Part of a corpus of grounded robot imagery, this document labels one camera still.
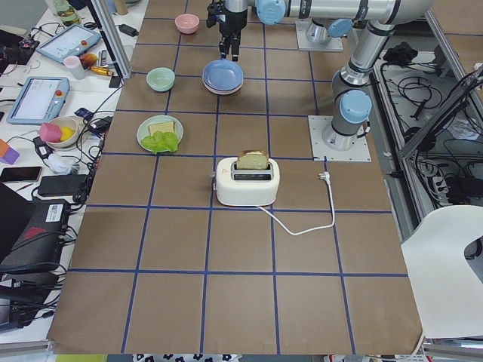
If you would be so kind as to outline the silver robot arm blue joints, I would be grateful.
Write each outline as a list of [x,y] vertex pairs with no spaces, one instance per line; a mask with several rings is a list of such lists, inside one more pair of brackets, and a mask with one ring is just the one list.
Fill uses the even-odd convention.
[[275,25],[285,17],[297,19],[364,20],[349,62],[334,74],[334,116],[323,131],[324,141],[333,149],[348,150],[361,125],[367,121],[371,98],[362,91],[369,81],[376,59],[394,28],[422,17],[431,1],[247,1],[266,25]]

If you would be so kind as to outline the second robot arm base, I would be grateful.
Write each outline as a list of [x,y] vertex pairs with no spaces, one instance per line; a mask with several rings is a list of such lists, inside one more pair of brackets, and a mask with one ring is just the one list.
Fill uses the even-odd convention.
[[300,51],[342,52],[341,38],[346,34],[351,21],[347,19],[315,18],[297,21],[297,44]]

